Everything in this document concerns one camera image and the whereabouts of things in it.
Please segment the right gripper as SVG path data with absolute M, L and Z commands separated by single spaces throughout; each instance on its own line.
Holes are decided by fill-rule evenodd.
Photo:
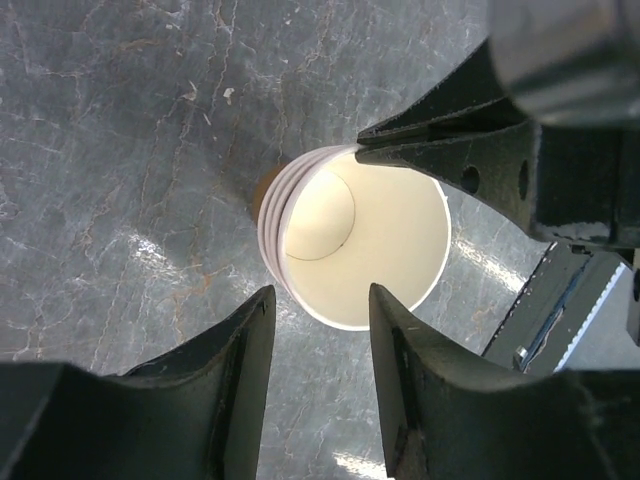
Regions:
M 537 241 L 610 243 L 619 132 L 525 114 L 638 124 L 638 2 L 493 1 L 488 19 L 460 65 L 358 134 L 358 161 L 433 177 Z

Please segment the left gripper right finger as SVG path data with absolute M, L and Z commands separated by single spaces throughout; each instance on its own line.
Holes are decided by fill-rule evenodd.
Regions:
M 484 359 L 369 291 L 386 471 L 394 479 L 635 479 L 639 375 L 535 377 Z

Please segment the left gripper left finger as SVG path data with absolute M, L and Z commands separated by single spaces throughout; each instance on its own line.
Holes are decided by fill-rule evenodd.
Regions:
M 252 479 L 276 295 L 123 375 L 65 362 L 1 367 L 5 479 Z

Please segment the brown paper cup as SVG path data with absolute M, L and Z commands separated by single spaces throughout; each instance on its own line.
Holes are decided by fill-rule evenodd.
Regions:
M 372 284 L 414 311 L 442 276 L 452 233 L 437 180 L 361 164 L 358 149 L 306 152 L 265 175 L 252 202 L 271 275 L 314 319 L 346 331 L 368 330 Z

